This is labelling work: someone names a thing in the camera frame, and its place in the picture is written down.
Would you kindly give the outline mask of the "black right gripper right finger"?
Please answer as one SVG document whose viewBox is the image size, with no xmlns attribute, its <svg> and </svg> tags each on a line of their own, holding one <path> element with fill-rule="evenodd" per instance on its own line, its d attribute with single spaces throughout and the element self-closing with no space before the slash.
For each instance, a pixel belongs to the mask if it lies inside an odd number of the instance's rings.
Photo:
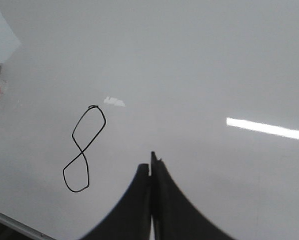
<svg viewBox="0 0 299 240">
<path fill-rule="evenodd" d="M 156 240 L 232 240 L 188 200 L 165 163 L 151 152 L 151 210 Z"/>
</svg>

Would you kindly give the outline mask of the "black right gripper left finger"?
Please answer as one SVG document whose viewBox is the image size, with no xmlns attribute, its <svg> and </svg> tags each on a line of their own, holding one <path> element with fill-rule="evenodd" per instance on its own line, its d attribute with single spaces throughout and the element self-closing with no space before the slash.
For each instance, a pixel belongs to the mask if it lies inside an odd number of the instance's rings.
<svg viewBox="0 0 299 240">
<path fill-rule="evenodd" d="M 149 165 L 141 163 L 127 190 L 83 240 L 148 240 L 151 231 L 151 178 Z"/>
</svg>

